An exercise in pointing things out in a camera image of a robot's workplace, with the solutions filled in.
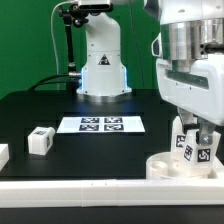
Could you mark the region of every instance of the cable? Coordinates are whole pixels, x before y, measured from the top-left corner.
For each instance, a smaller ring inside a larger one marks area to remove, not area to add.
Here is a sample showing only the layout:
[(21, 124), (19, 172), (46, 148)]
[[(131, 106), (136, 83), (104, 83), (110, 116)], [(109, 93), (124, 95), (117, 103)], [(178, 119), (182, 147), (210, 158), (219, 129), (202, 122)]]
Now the cable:
[(60, 83), (67, 83), (67, 82), (45, 82), (45, 83), (37, 83), (36, 85), (32, 86), (31, 88), (28, 89), (28, 91), (34, 91), (38, 86), (43, 86), (43, 85), (49, 85), (49, 84), (60, 84)]
[(52, 37), (52, 42), (53, 42), (53, 47), (54, 47), (57, 74), (60, 73), (60, 64), (59, 64), (58, 50), (57, 50), (57, 44), (56, 44), (55, 34), (54, 34), (54, 14), (59, 6), (66, 5), (66, 4), (74, 4), (74, 3), (77, 3), (77, 1), (73, 0), (73, 1), (61, 2), (54, 7), (54, 9), (51, 13), (51, 37)]
[(49, 76), (49, 77), (47, 77), (47, 78), (44, 78), (44, 79), (40, 80), (40, 81), (37, 82), (36, 84), (44, 83), (44, 82), (46, 82), (46, 81), (48, 81), (48, 80), (56, 79), (56, 78), (61, 78), (61, 77), (69, 77), (69, 75), (68, 75), (68, 74), (52, 75), (52, 76)]
[(142, 86), (144, 89), (145, 88), (144, 72), (143, 72), (142, 59), (141, 59), (141, 55), (140, 55), (138, 40), (137, 40), (135, 26), (134, 26), (134, 19), (133, 19), (134, 16), (133, 16), (131, 0), (129, 0), (129, 8), (130, 8), (131, 27), (132, 27), (132, 32), (133, 32), (133, 36), (134, 36), (134, 40), (135, 40), (135, 47), (136, 47), (136, 51), (137, 51), (137, 55), (138, 55), (138, 62), (139, 62), (140, 70), (141, 70)]

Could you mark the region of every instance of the white cube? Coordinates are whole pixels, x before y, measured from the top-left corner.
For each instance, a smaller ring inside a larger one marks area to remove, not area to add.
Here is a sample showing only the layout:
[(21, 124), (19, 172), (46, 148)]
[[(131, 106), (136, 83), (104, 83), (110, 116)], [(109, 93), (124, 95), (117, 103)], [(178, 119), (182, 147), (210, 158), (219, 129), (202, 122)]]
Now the white cube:
[(35, 130), (28, 136), (29, 153), (46, 155), (53, 145), (54, 135), (55, 130), (53, 128), (35, 128)]

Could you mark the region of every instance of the metal cylinder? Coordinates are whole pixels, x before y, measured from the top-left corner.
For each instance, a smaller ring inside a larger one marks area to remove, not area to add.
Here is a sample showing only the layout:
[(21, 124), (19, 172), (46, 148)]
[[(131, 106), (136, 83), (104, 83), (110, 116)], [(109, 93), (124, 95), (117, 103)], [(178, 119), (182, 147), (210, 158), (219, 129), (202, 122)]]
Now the metal cylinder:
[(186, 71), (194, 60), (207, 58), (206, 44), (224, 43), (223, 31), (223, 19), (161, 25), (163, 59)]

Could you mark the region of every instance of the black table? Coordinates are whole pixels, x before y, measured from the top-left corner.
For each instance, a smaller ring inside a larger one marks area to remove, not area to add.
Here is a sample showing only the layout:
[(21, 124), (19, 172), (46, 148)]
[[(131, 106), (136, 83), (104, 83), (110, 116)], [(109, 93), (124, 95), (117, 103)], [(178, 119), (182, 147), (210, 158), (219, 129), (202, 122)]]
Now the black table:
[[(11, 93), (0, 101), (0, 143), (10, 150), (0, 181), (143, 179), (147, 158), (170, 150), (176, 115), (157, 90), (136, 90), (113, 104), (81, 101), (66, 91)], [(141, 116), (146, 132), (56, 134), (46, 156), (30, 155), (32, 130), (57, 129), (65, 116)], [(222, 138), (221, 161), (223, 149)], [(224, 206), (1, 209), (0, 217), (1, 223), (223, 223)]]

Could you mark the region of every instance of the black sticker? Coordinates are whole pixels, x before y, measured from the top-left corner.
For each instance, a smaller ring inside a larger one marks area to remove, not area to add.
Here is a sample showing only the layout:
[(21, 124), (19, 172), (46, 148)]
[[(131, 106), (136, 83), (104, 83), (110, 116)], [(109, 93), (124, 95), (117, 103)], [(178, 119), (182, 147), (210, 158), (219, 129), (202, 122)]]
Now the black sticker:
[(104, 131), (124, 131), (123, 124), (106, 124), (104, 125)]
[(198, 163), (210, 162), (211, 149), (199, 149), (198, 150)]
[(82, 124), (79, 127), (79, 131), (99, 131), (99, 125)]
[(184, 158), (190, 161), (192, 153), (193, 153), (193, 149), (189, 145), (187, 145), (185, 153), (184, 153)]
[(185, 143), (186, 136), (185, 135), (177, 135), (176, 138), (176, 147), (183, 148)]
[(36, 134), (36, 135), (44, 135), (46, 133), (47, 133), (46, 131), (37, 131), (34, 134)]
[(110, 65), (110, 62), (105, 54), (101, 58), (99, 65)]
[(123, 123), (122, 117), (105, 117), (104, 123), (107, 124), (120, 124)]
[(100, 119), (97, 117), (83, 117), (81, 123), (84, 123), (84, 124), (100, 123)]
[(47, 137), (47, 148), (48, 148), (48, 146), (51, 144), (51, 142), (50, 142), (50, 137), (48, 136)]

